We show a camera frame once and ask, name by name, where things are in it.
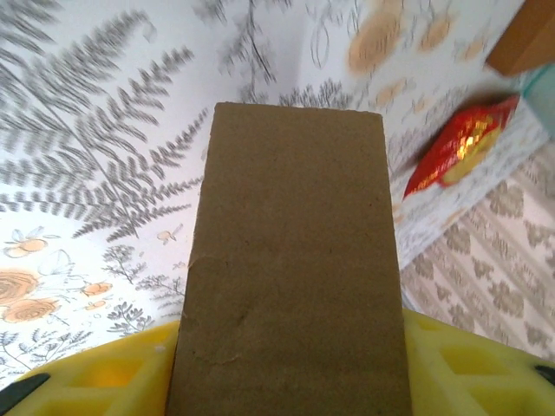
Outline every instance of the floral wallpaper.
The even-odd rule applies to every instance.
[[[213,106],[383,115],[400,265],[547,141],[523,102],[476,171],[402,201],[522,0],[0,3],[0,384],[180,316]],[[403,293],[410,302],[410,293]]]
[[[555,142],[402,271],[427,315],[555,361]]]

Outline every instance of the brown cardboard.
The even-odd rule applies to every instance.
[[[409,415],[382,120],[218,104],[167,415]]]
[[[555,62],[555,0],[526,0],[486,62],[505,76]]]

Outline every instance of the yellow plastic part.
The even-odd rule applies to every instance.
[[[404,310],[414,416],[553,416],[555,364]],[[8,416],[163,416],[179,323],[40,367],[51,378]]]
[[[415,416],[553,416],[534,355],[404,310]]]
[[[149,329],[25,374],[50,379],[8,416],[163,416],[179,322]]]

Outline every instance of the rose illustration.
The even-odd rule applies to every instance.
[[[54,312],[58,307],[54,299],[23,299],[13,302],[2,318],[9,323],[34,321]]]
[[[81,292],[87,296],[96,296],[112,289],[112,283],[93,283],[81,289]]]
[[[32,292],[38,281],[25,271],[0,270],[0,306],[9,306]]]

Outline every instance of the red packet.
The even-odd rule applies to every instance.
[[[491,150],[519,104],[514,95],[493,106],[471,107],[454,115],[408,181],[408,195],[433,183],[451,186],[467,176]]]

